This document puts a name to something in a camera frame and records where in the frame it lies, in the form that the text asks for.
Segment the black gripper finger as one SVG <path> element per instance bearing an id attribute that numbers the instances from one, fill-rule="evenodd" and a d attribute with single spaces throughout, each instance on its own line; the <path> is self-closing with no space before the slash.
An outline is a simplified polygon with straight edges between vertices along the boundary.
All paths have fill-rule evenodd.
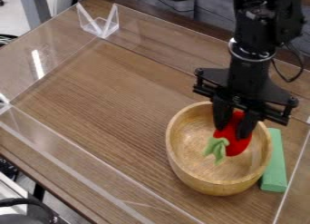
<path id="1" fill-rule="evenodd" d="M 220 97 L 212 98 L 212 120 L 216 130 L 223 130 L 232 116 L 233 108 Z"/>
<path id="2" fill-rule="evenodd" d="M 260 114 L 253 110 L 247 110 L 240 117 L 236 137 L 239 140 L 245 139 L 252 134 L 256 123 L 260 121 Z"/>

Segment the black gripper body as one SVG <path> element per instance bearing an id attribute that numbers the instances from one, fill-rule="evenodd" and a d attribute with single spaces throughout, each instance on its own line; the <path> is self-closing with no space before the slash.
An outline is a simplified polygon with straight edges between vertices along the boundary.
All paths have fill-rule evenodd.
<path id="1" fill-rule="evenodd" d="M 271 80 L 268 66 L 275 50 L 265 52 L 248 51 L 231 38 L 227 44 L 231 55 L 225 69 L 196 68 L 193 92 L 228 101 L 232 108 L 241 111 L 253 110 L 260 114 L 260 121 L 268 120 L 287 125 L 291 110 L 298 106 L 298 99 Z"/>

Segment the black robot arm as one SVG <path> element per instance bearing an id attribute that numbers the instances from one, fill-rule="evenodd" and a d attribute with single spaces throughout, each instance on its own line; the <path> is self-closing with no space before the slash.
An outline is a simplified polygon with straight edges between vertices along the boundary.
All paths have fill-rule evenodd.
<path id="1" fill-rule="evenodd" d="M 211 99 L 213 126 L 223 130 L 240 109 L 235 136 L 244 139 L 259 121 L 288 123 L 298 99 L 272 82 L 276 49 L 302 35 L 302 0 L 233 0 L 235 32 L 225 69 L 197 68 L 193 92 Z"/>

